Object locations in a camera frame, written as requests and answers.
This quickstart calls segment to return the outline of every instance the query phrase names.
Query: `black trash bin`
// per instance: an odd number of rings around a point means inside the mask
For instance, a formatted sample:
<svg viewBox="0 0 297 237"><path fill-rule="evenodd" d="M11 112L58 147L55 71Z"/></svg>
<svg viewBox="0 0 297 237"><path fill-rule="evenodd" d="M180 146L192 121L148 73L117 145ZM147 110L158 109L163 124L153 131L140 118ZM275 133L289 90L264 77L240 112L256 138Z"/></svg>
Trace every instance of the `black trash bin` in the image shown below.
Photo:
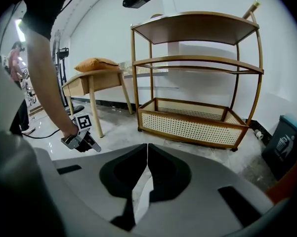
<svg viewBox="0 0 297 237"><path fill-rule="evenodd" d="M292 168L297 161L297 121L293 116L280 116L277 129L261 156L277 180Z"/></svg>

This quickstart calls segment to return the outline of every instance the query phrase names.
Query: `ceiling light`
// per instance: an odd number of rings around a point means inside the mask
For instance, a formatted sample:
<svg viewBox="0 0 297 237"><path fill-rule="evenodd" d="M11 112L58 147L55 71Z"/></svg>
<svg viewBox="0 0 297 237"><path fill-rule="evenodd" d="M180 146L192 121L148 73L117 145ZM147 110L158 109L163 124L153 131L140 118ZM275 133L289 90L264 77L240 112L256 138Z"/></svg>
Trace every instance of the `ceiling light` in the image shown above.
<svg viewBox="0 0 297 237"><path fill-rule="evenodd" d="M17 19L15 20L15 27L16 27L16 31L18 33L19 39L21 42L25 42L25 35L24 33L21 31L19 25L21 23L21 19Z"/></svg>

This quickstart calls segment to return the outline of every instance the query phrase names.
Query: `hand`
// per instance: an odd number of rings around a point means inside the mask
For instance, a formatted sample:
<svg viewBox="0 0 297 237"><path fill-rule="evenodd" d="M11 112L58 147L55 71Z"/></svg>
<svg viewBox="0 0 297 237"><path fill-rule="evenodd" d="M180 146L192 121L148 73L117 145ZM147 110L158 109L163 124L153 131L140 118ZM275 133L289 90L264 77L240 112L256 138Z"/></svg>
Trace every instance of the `hand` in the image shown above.
<svg viewBox="0 0 297 237"><path fill-rule="evenodd" d="M78 132L78 127L72 123L72 126L68 130L63 131L64 139L66 140L69 136L76 136Z"/></svg>

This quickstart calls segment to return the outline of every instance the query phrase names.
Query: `woven rattan panel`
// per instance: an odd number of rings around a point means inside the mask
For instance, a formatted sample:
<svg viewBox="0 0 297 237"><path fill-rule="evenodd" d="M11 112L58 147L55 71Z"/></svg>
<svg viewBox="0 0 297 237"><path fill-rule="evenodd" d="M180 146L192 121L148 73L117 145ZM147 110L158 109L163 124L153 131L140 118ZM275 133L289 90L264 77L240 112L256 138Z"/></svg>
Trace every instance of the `woven rattan panel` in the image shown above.
<svg viewBox="0 0 297 237"><path fill-rule="evenodd" d="M146 113L141 115L143 127L198 141L234 145L242 132L241 129L219 125L195 123Z"/></svg>
<svg viewBox="0 0 297 237"><path fill-rule="evenodd" d="M155 101L151 102L149 105L145 106L143 110L146 111L154 111L155 110Z"/></svg>
<svg viewBox="0 0 297 237"><path fill-rule="evenodd" d="M158 101L158 111L165 113L177 113L187 116L221 120L224 109L203 106L203 105L193 105L185 103L177 103L170 101Z"/></svg>
<svg viewBox="0 0 297 237"><path fill-rule="evenodd" d="M227 112L224 122L232 123L232 124L240 124L239 121L230 112Z"/></svg>

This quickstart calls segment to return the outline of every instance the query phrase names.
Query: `cushion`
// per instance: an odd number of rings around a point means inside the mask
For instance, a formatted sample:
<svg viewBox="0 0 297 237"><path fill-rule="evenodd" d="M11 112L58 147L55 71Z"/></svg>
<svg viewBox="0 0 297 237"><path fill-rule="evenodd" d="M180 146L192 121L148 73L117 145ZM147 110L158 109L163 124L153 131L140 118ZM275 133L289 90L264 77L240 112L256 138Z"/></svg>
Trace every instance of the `cushion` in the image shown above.
<svg viewBox="0 0 297 237"><path fill-rule="evenodd" d="M100 69L120 69L118 63L105 58L90 58L79 63L75 70L79 72L88 72Z"/></svg>

